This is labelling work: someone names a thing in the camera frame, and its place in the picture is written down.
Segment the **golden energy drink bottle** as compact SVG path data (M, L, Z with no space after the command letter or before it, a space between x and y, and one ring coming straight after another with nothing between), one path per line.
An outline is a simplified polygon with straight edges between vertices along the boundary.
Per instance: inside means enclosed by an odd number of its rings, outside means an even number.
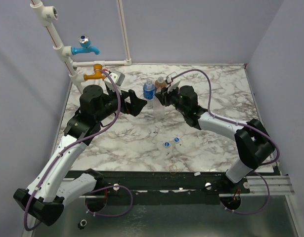
M160 92L162 88L166 88L167 85L168 84L163 77L158 77L158 79L155 81L155 92Z

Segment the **blue label water bottle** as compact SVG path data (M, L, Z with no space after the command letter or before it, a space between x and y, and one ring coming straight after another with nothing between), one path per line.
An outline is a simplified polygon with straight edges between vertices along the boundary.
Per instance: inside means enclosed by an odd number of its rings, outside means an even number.
M146 100L152 100L155 95L155 84L151 79L147 79L145 84L143 85L143 97Z

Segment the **clear plastic bottle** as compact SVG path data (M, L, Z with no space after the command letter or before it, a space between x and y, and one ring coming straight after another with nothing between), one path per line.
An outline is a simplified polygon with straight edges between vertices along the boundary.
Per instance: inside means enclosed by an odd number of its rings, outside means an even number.
M153 115L155 119L163 119L165 116L165 107L161 104L159 99L154 96L152 100L153 104Z

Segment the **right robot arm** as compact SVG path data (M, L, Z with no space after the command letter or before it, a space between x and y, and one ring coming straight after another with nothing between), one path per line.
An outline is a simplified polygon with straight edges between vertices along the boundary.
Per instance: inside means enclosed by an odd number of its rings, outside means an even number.
M192 86L182 86L171 91L163 88L156 93L156 98L165 107L174 106L190 127L211 131L235 141L239 158L221 181L222 190L228 194L237 190L239 181L261 166L275 150L259 120L237 122L211 114L198 104L198 95Z

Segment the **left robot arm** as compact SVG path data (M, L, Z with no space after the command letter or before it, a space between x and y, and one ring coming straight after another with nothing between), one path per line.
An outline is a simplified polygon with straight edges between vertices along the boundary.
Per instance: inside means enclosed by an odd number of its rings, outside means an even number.
M107 182L93 169L84 171L78 178L63 186L62 181L75 160L88 147L95 136L102 134L112 124L101 122L120 113L137 116L147 101L136 96L133 90L104 93L99 85L84 88L79 98L80 106L68 121L57 149L37 178L25 189L17 189L15 201L24 210L47 226L53 225L64 207L83 194L98 195Z

